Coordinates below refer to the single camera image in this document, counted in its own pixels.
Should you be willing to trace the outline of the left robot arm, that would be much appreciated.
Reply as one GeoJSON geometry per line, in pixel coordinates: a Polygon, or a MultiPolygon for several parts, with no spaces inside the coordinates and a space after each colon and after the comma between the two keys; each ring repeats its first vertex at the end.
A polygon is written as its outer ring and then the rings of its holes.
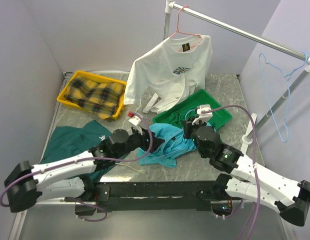
{"type": "Polygon", "coordinates": [[[88,201],[96,195],[89,174],[108,171],[137,148],[147,155],[163,143],[164,139],[144,128],[133,129],[132,134],[117,129],[110,136],[103,136],[100,144],[72,157],[35,165],[21,162],[4,181],[0,205],[18,213],[40,201],[55,198],[88,201]]]}

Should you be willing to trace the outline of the light blue t shirt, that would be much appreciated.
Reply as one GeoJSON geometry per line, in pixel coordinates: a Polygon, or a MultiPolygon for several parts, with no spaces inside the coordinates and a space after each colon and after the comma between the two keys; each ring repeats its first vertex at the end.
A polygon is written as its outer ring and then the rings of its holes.
{"type": "Polygon", "coordinates": [[[168,123],[155,123],[150,126],[150,130],[155,133],[155,137],[163,139],[164,142],[156,151],[138,161],[142,166],[160,164],[164,167],[175,168],[177,157],[196,150],[193,141],[184,138],[182,128],[168,123]]]}

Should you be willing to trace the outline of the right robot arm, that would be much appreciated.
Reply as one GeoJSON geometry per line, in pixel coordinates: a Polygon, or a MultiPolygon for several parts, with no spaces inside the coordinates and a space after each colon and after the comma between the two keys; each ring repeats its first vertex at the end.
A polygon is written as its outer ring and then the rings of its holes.
{"type": "Polygon", "coordinates": [[[264,205],[285,221],[299,227],[306,223],[310,208],[310,182],[296,181],[254,163],[240,150],[221,141],[214,129],[202,121],[183,120],[184,138],[194,142],[203,159],[221,174],[214,185],[214,195],[242,198],[264,205]]]}

